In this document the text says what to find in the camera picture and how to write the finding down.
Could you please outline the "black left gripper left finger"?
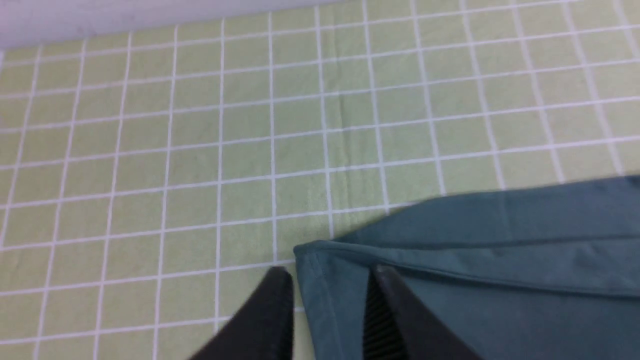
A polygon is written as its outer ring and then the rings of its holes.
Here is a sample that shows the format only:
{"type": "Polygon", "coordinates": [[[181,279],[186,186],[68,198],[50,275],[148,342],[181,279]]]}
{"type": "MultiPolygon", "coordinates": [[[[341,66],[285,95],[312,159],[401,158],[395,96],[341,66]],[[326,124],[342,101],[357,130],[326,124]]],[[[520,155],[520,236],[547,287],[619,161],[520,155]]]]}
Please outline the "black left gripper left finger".
{"type": "Polygon", "coordinates": [[[192,360],[292,360],[295,299],[293,277],[274,266],[222,329],[192,360]]]}

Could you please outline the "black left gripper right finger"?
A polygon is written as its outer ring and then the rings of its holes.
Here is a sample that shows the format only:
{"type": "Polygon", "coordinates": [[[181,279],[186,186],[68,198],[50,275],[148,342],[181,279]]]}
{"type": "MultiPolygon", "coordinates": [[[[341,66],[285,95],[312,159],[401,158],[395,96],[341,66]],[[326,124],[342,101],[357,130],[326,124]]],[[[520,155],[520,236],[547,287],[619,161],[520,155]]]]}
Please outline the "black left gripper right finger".
{"type": "Polygon", "coordinates": [[[362,358],[364,360],[480,360],[407,286],[392,267],[369,271],[362,358]]]}

